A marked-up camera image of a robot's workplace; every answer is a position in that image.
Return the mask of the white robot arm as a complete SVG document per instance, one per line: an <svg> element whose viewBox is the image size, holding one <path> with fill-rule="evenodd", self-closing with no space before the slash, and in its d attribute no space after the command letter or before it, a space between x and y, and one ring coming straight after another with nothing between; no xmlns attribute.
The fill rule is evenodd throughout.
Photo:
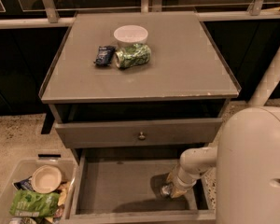
<svg viewBox="0 0 280 224"><path fill-rule="evenodd" d="M184 151L161 192L180 197L216 168L216 224L280 224L280 107L266 105L279 81L280 47L218 145Z"/></svg>

